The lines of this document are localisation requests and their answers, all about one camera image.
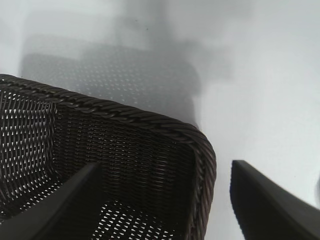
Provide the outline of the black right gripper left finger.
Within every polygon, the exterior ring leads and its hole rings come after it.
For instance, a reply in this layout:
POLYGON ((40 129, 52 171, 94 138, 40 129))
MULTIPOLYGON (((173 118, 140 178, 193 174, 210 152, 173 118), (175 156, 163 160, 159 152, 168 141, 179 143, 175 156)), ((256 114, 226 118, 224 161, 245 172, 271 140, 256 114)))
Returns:
POLYGON ((1 162, 2 240, 88 240, 103 202, 102 167, 60 173, 52 162, 1 162))

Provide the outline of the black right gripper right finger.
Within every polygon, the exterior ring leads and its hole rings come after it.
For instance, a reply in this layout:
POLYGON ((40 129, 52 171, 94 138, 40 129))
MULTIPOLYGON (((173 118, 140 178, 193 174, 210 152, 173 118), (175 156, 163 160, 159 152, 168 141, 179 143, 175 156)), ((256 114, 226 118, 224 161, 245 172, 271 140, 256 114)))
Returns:
POLYGON ((233 160, 230 201, 246 240, 318 240, 320 211, 244 160, 233 160))

